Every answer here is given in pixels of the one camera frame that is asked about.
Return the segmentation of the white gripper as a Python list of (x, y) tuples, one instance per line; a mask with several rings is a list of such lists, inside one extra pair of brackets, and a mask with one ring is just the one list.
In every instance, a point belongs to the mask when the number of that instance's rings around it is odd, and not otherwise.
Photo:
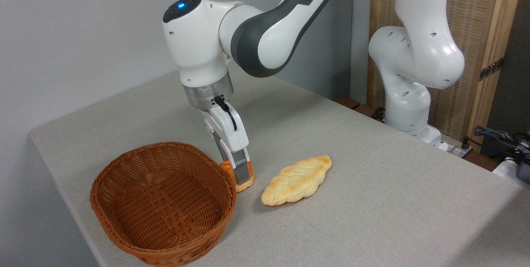
[(250, 180), (249, 157), (246, 149), (249, 140), (240, 114), (229, 102), (226, 105), (229, 107), (229, 112), (225, 112), (220, 106), (216, 106), (201, 111), (201, 114), (205, 117), (210, 133), (213, 133), (214, 142), (223, 161), (227, 161), (228, 156), (220, 141), (223, 140), (227, 148), (229, 148), (230, 161), (236, 175), (237, 184), (242, 185)]

